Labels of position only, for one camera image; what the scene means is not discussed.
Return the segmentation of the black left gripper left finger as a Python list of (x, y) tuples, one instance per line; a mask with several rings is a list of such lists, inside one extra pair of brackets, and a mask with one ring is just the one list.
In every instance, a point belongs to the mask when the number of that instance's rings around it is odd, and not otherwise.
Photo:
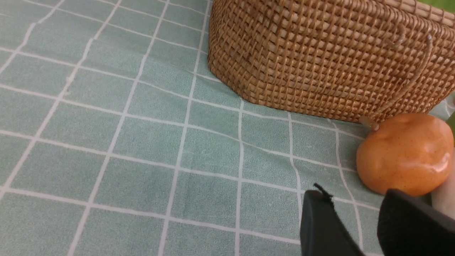
[(364, 256), (339, 218), (332, 195), (315, 183), (304, 193), (300, 224), (302, 256)]

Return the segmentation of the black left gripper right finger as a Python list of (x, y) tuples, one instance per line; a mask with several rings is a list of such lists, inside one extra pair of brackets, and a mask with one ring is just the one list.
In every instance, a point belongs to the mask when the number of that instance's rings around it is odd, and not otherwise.
[(386, 192), (377, 237), (385, 256), (453, 256), (455, 222), (403, 191)]

